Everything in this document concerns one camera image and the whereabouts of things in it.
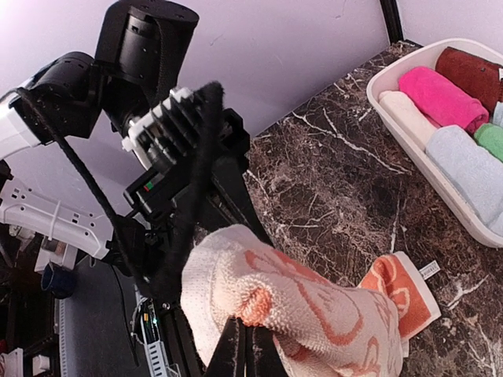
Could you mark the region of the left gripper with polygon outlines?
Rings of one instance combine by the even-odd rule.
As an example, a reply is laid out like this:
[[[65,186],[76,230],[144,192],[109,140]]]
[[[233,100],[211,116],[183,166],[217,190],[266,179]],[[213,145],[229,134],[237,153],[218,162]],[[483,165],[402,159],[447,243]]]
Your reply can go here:
[[[220,111],[219,129],[207,128],[201,110],[196,146],[165,172],[152,167],[125,191],[131,207],[160,234],[160,243],[145,252],[139,270],[149,278],[149,296],[160,319],[168,353],[184,376],[204,376],[196,355],[194,330],[182,310],[182,270],[197,227],[249,226],[263,242],[269,236],[257,217],[244,183],[250,137],[242,118]]]

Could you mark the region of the pink rolled towel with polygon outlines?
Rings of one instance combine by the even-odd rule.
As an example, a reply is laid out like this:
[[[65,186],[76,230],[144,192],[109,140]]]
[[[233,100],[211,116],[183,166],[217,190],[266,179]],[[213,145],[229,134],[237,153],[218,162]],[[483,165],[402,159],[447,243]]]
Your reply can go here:
[[[431,68],[411,69],[399,78],[398,88],[440,126],[457,125],[474,134],[489,122],[489,112],[478,99]]]

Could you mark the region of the cream rolled towel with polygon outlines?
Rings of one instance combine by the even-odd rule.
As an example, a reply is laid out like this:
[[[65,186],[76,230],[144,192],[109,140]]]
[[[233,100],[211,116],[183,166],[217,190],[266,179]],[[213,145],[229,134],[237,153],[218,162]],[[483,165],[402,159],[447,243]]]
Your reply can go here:
[[[378,98],[380,106],[424,152],[437,128],[405,93],[386,90]]]

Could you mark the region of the light blue rolled towel back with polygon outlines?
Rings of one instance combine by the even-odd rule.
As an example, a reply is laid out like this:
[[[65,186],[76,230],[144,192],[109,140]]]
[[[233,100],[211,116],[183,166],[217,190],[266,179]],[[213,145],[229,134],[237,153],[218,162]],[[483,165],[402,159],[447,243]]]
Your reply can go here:
[[[503,127],[503,103],[500,101],[496,103],[492,123],[494,125]]]

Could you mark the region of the green rolled towel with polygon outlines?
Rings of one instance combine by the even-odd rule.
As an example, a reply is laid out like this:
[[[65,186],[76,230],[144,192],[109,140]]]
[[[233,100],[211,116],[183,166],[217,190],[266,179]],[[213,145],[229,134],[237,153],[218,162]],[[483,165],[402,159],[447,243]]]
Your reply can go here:
[[[503,129],[492,123],[484,123],[473,135],[476,143],[496,159],[503,161]]]

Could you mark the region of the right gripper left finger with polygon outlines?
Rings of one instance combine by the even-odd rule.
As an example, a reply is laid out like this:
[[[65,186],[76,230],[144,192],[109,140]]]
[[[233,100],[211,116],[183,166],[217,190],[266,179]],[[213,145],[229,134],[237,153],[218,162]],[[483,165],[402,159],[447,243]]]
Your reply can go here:
[[[244,377],[246,330],[241,319],[230,317],[219,338],[204,377]]]

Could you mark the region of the orange bunny towel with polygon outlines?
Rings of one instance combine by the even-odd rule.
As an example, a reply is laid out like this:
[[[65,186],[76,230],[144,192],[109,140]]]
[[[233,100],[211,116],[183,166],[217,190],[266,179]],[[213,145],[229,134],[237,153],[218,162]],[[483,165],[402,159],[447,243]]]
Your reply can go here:
[[[341,287],[260,241],[243,225],[206,236],[182,273],[181,307],[209,364],[226,321],[271,330],[290,376],[397,376],[409,341],[441,315],[401,252]]]

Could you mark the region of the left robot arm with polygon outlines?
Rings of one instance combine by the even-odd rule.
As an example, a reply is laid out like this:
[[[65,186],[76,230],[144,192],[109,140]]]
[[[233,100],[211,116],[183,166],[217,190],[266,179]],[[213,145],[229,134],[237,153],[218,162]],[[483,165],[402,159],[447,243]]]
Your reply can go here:
[[[1,99],[1,155],[56,144],[81,175],[97,212],[46,198],[1,165],[1,221],[60,241],[130,281],[138,304],[124,316],[129,354],[151,376],[283,376],[270,331],[224,318],[208,366],[195,347],[195,327],[180,297],[189,244],[197,228],[250,227],[269,236],[244,183],[250,137],[223,104],[223,89],[178,87],[178,74],[198,24],[191,9],[169,1],[118,1],[107,10],[94,55],[66,53]],[[123,146],[144,167],[117,214],[68,143],[88,138],[106,114]]]

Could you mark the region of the brown rolled towel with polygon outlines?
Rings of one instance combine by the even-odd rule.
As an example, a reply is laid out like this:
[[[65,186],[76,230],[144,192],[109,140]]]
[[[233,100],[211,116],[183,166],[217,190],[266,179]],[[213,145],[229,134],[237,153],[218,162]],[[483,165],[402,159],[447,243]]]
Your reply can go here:
[[[478,99],[490,115],[494,114],[497,103],[502,102],[501,64],[447,47],[439,55],[435,70]]]

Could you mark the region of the left black frame post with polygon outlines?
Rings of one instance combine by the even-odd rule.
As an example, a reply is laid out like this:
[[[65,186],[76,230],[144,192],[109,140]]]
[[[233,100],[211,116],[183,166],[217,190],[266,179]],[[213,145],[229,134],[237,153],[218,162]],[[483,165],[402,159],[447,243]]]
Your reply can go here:
[[[384,23],[390,44],[403,40],[402,23],[396,0],[380,0]]]

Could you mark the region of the light blue rolled towel front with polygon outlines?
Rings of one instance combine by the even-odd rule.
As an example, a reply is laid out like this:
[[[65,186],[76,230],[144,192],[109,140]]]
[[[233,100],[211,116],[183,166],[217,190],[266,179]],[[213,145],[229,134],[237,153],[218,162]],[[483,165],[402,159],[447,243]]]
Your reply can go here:
[[[492,232],[502,234],[502,162],[459,126],[435,131],[427,156]]]

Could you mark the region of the light blue rolled towel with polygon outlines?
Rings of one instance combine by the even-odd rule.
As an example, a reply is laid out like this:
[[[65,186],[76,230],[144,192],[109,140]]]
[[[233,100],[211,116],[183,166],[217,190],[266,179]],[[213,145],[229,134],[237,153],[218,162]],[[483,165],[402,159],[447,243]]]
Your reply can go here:
[[[492,123],[494,125],[503,127],[503,103],[500,101],[496,103]]]
[[[502,162],[459,126],[435,131],[427,156],[492,232],[502,234]]]

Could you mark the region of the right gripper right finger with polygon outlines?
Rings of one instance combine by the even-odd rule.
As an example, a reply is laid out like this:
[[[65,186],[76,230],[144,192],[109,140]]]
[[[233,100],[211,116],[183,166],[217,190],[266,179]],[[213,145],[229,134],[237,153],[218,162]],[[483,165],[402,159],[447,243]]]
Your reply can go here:
[[[247,327],[247,376],[287,376],[273,333],[265,327]]]

